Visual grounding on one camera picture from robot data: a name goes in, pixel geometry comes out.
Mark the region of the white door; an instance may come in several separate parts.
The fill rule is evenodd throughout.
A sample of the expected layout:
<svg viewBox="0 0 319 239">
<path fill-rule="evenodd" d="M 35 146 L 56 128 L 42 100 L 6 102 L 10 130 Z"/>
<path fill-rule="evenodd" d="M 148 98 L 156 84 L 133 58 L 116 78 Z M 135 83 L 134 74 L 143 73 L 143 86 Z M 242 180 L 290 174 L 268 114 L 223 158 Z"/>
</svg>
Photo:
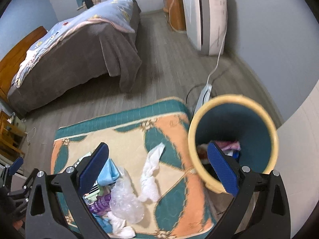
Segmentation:
<svg viewBox="0 0 319 239">
<path fill-rule="evenodd" d="M 294 236 L 318 202 L 318 84 L 277 133 L 280 150 L 276 169 L 286 188 Z"/>
</svg>

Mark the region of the light blue face mask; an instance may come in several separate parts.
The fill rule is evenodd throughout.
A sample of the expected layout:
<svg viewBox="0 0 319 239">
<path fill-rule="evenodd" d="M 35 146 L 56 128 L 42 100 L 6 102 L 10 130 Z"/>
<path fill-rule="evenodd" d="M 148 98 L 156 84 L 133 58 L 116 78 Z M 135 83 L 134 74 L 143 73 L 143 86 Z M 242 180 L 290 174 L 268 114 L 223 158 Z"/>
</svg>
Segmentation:
<svg viewBox="0 0 319 239">
<path fill-rule="evenodd" d="M 110 158 L 108 158 L 97 178 L 97 183 L 100 186 L 108 186 L 116 182 L 119 177 L 120 172 L 118 171 L 116 165 Z"/>
</svg>

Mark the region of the clear plastic bag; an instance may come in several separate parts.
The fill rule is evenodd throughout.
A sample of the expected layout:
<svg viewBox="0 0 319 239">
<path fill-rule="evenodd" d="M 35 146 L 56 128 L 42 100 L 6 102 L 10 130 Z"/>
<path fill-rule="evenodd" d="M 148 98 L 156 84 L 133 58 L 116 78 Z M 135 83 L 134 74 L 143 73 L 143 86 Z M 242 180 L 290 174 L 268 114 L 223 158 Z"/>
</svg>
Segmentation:
<svg viewBox="0 0 319 239">
<path fill-rule="evenodd" d="M 144 206 L 134 193 L 128 172 L 118 167 L 119 178 L 111 189 L 110 209 L 117 218 L 136 224 L 144 218 Z"/>
</svg>

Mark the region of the white air purifier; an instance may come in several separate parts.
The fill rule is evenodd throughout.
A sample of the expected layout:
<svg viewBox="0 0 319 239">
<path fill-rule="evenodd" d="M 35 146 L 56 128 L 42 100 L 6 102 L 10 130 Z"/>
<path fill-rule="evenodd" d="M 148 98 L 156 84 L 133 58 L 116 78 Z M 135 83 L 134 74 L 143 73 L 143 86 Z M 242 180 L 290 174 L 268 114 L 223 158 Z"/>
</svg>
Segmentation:
<svg viewBox="0 0 319 239">
<path fill-rule="evenodd" d="M 187 37 L 198 53 L 222 55 L 227 31 L 226 0 L 183 0 Z"/>
</svg>

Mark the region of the wooden nightstand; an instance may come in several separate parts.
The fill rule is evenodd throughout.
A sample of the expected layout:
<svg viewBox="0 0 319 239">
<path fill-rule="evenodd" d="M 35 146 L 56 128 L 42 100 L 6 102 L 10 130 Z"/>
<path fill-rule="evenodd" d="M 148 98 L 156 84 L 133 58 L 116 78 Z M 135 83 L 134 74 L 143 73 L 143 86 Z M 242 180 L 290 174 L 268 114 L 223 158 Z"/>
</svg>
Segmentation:
<svg viewBox="0 0 319 239">
<path fill-rule="evenodd" d="M 185 15 L 183 8 L 183 0 L 163 0 L 168 25 L 176 32 L 185 32 Z"/>
</svg>

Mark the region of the white tissue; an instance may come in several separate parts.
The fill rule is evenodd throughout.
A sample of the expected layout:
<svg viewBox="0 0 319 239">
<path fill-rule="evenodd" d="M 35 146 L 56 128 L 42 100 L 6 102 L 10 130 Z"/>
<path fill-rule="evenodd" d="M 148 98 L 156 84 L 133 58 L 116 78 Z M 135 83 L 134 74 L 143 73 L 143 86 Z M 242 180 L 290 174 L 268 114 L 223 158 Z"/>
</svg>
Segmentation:
<svg viewBox="0 0 319 239">
<path fill-rule="evenodd" d="M 114 216 L 112 212 L 107 213 L 107 218 L 112 226 L 112 233 L 118 238 L 134 238 L 136 236 L 131 226 L 126 226 L 126 220 Z"/>
<path fill-rule="evenodd" d="M 159 160 L 164 149 L 165 144 L 161 142 L 147 154 L 140 178 L 141 193 L 138 196 L 138 199 L 141 202 L 146 202 L 148 200 L 157 202 L 160 199 L 159 189 L 153 174 L 154 171 L 159 169 Z"/>
</svg>

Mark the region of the wooden shelf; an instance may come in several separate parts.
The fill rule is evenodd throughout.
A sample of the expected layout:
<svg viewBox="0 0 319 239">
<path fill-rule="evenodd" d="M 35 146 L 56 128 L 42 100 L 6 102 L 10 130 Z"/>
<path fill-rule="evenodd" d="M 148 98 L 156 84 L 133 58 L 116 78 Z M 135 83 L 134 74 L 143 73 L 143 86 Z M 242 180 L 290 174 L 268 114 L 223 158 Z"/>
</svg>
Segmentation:
<svg viewBox="0 0 319 239">
<path fill-rule="evenodd" d="M 20 145 L 26 133 L 9 123 L 8 120 L 9 116 L 1 110 L 1 155 L 14 162 L 18 157 L 25 155 L 20 150 Z"/>
</svg>

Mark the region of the pink snack wrapper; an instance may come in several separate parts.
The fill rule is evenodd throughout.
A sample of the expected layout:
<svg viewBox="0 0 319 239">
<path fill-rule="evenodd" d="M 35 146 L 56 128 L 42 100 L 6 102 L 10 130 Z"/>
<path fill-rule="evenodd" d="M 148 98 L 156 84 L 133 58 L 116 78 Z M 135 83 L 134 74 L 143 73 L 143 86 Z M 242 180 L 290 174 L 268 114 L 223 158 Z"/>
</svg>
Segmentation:
<svg viewBox="0 0 319 239">
<path fill-rule="evenodd" d="M 240 151 L 241 146 L 238 141 L 234 142 L 229 142 L 229 141 L 215 141 L 216 145 L 219 146 L 219 148 L 222 151 L 227 151 L 227 150 L 233 150 L 233 151 Z"/>
</svg>

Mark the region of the purple wrapper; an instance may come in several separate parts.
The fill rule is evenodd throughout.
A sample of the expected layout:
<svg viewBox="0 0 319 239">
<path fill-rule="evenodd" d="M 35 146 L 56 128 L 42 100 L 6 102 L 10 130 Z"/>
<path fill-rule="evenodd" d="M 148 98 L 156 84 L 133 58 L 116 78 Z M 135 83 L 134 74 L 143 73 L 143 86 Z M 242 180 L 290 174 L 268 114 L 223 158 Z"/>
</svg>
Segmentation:
<svg viewBox="0 0 319 239">
<path fill-rule="evenodd" d="M 98 196 L 96 201 L 88 204 L 88 208 L 92 214 L 104 215 L 111 210 L 110 208 L 111 194 Z"/>
</svg>

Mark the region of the patterned teal orange rug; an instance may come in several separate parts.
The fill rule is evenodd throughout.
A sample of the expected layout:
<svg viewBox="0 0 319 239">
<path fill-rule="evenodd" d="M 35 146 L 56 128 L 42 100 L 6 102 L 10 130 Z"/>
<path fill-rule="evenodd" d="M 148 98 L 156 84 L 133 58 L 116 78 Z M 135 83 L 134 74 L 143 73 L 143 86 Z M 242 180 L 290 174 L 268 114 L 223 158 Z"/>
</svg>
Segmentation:
<svg viewBox="0 0 319 239">
<path fill-rule="evenodd" d="M 190 112 L 183 100 L 168 97 L 138 109 L 59 128 L 53 143 L 51 172 L 62 172 L 104 142 L 110 159 L 128 172 L 139 195 L 147 154 L 164 144 L 154 173 L 160 198 L 145 203 L 143 220 L 133 225 L 136 237 L 205 238 L 216 222 L 189 156 L 189 123 Z"/>
</svg>

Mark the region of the white power strip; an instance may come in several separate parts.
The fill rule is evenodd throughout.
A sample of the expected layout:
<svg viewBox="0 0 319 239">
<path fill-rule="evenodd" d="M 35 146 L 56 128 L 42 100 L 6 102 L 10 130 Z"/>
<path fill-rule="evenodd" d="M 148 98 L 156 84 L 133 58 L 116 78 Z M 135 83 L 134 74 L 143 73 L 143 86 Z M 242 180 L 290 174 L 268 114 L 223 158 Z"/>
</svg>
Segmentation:
<svg viewBox="0 0 319 239">
<path fill-rule="evenodd" d="M 194 114 L 205 104 L 209 101 L 210 95 L 211 95 L 212 85 L 206 84 L 202 91 L 200 92 L 200 96 L 198 98 L 198 101 L 196 103 L 196 107 L 194 110 Z"/>
</svg>

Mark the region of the white tissue at rug edge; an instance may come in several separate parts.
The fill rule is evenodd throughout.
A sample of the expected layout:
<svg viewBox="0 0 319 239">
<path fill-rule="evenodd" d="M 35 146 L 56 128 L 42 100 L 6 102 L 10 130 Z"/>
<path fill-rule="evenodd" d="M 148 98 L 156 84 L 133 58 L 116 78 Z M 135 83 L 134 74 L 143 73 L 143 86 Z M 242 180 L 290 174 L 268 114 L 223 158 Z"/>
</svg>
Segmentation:
<svg viewBox="0 0 319 239">
<path fill-rule="evenodd" d="M 136 236 L 131 226 L 126 226 L 126 220 L 114 216 L 112 212 L 107 213 L 107 218 L 112 226 L 112 233 L 118 238 L 134 238 Z"/>
</svg>

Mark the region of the blue floral quilt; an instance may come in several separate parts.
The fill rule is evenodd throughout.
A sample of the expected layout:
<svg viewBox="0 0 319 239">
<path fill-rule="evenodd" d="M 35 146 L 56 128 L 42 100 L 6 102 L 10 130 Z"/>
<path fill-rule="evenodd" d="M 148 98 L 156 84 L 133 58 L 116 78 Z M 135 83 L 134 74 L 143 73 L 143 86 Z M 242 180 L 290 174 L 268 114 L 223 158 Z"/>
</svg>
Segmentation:
<svg viewBox="0 0 319 239">
<path fill-rule="evenodd" d="M 109 23 L 123 33 L 134 33 L 130 25 L 136 0 L 107 0 L 85 10 L 76 17 L 58 22 L 45 35 L 27 49 L 24 61 L 20 63 L 14 85 L 19 88 L 25 77 L 39 60 L 64 38 L 82 27 L 91 24 Z"/>
</svg>

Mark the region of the wooden headboard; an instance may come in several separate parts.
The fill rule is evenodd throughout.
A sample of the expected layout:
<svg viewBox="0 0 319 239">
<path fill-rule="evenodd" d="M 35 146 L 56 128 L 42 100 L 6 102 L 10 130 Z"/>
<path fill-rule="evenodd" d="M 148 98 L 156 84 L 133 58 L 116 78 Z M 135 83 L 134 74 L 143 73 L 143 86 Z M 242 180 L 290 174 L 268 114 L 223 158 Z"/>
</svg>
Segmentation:
<svg viewBox="0 0 319 239">
<path fill-rule="evenodd" d="M 18 42 L 1 60 L 0 63 L 0 85 L 1 98 L 8 103 L 8 92 L 11 88 L 11 81 L 18 72 L 20 63 L 25 60 L 27 50 L 34 42 L 44 37 L 47 33 L 43 26 L 39 26 L 34 31 Z"/>
</svg>

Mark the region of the teal trash bin yellow rim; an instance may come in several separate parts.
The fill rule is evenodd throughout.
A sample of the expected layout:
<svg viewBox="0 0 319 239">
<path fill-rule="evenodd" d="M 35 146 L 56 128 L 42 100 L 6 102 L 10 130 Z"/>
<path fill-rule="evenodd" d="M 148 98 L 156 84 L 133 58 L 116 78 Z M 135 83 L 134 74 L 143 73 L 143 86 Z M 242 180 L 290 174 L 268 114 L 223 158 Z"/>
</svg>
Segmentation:
<svg viewBox="0 0 319 239">
<path fill-rule="evenodd" d="M 195 170 L 209 190 L 225 193 L 217 175 L 205 169 L 197 153 L 197 146 L 211 141 L 239 142 L 239 164 L 257 173 L 269 174 L 275 168 L 279 155 L 275 124 L 267 111 L 248 97 L 214 97 L 200 107 L 189 127 L 189 155 Z"/>
</svg>

